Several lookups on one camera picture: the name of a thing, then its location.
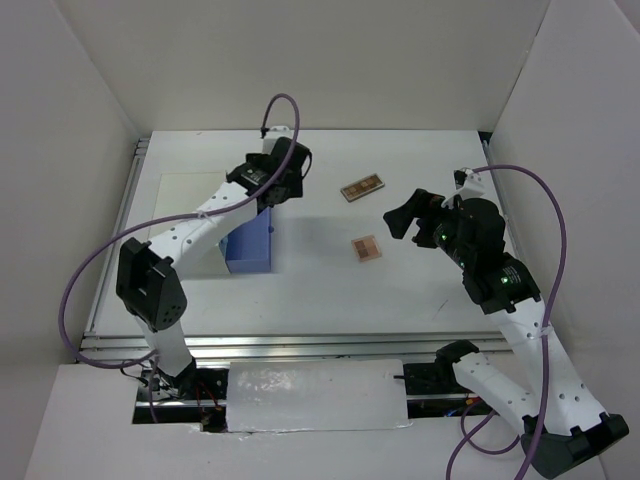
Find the purple blue drawer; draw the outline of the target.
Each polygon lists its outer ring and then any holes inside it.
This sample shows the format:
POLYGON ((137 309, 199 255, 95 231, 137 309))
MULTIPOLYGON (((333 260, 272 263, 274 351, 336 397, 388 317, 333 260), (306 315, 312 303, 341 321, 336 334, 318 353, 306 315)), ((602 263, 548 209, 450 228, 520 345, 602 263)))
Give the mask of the purple blue drawer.
POLYGON ((272 210, 265 209, 222 239, 219 248, 229 273, 270 273, 273 232, 272 210))

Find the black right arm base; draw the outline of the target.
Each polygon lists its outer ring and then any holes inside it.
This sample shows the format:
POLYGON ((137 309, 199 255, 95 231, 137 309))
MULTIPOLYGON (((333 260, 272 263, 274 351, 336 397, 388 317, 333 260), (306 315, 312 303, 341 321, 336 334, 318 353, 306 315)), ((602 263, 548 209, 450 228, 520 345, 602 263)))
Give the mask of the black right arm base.
POLYGON ((437 362, 404 363, 393 379, 404 385, 408 401, 479 398, 476 392, 459 385, 452 371, 437 362))

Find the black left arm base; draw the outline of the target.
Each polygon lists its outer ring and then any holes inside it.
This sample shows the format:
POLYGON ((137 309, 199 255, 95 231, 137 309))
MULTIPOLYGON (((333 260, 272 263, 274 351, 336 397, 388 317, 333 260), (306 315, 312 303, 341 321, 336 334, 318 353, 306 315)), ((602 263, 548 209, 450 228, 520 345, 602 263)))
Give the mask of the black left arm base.
POLYGON ((132 414, 135 425, 194 424, 201 431, 227 431, 226 368, 197 368, 182 386, 173 385, 148 362, 139 372, 121 369, 137 389, 132 414))

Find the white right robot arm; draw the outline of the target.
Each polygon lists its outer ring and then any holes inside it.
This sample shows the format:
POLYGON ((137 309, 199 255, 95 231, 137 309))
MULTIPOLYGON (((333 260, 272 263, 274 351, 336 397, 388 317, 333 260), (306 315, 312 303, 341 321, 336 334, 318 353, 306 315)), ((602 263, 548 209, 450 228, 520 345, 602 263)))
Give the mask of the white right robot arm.
POLYGON ((590 393, 545 323, 547 305, 527 267, 506 252, 505 221, 493 202, 457 195, 447 205, 418 189, 383 219, 395 239, 417 225, 417 246, 440 249, 461 268, 468 296, 521 363, 528 388, 501 374, 470 342, 457 341, 439 351, 444 361, 435 379, 446 391, 473 391, 500 414, 539 475, 554 479, 628 435, 624 418, 590 393))

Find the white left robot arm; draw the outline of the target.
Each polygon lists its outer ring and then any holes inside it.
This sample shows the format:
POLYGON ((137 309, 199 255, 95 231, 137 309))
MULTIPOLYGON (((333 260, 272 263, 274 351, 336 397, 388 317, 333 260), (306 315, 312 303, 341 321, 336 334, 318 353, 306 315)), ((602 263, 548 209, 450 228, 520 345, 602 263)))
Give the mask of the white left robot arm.
POLYGON ((249 153, 245 162, 196 211, 142 243, 120 247, 116 295, 132 314, 150 349, 160 386, 171 397, 185 398, 198 386, 196 360, 186 345, 181 317, 187 310, 182 280, 210 250, 237 228, 268 208, 303 196, 305 164, 311 150, 287 137, 268 153, 249 153))

